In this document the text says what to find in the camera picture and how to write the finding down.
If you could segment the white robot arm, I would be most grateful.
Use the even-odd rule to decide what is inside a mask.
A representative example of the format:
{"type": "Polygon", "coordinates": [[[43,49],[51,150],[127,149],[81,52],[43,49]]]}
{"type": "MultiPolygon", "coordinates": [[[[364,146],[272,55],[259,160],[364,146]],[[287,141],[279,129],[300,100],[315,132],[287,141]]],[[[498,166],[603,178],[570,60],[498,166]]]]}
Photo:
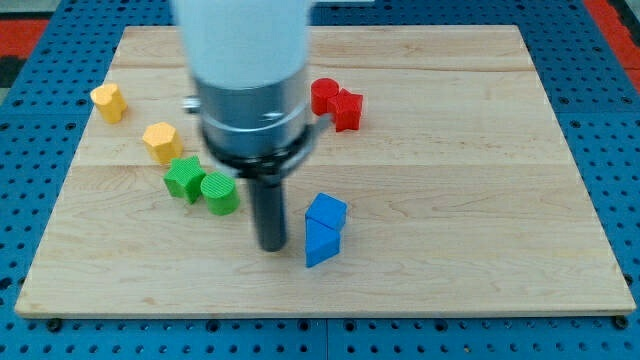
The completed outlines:
{"type": "Polygon", "coordinates": [[[215,163],[246,180],[259,246],[288,239],[284,180],[327,128],[313,119],[304,0],[174,0],[196,95],[192,111],[215,163]]]}

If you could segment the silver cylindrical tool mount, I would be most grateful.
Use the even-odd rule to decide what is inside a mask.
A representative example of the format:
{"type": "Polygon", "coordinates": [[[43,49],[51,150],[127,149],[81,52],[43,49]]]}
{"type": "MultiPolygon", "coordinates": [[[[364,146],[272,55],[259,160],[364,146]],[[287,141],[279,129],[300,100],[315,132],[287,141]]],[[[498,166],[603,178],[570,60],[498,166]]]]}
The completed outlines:
{"type": "Polygon", "coordinates": [[[307,80],[305,67],[271,84],[238,89],[195,78],[191,109],[200,116],[216,165],[258,181],[280,181],[294,172],[331,122],[329,114],[312,118],[307,80]]]}

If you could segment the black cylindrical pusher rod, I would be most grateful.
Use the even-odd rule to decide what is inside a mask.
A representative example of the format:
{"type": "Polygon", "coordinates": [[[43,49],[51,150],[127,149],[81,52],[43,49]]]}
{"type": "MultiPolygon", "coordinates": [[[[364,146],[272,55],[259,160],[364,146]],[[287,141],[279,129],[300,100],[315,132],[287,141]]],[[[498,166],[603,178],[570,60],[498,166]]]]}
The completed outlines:
{"type": "Polygon", "coordinates": [[[281,250],[287,242],[284,190],[281,182],[247,182],[257,242],[267,252],[281,250]]]}

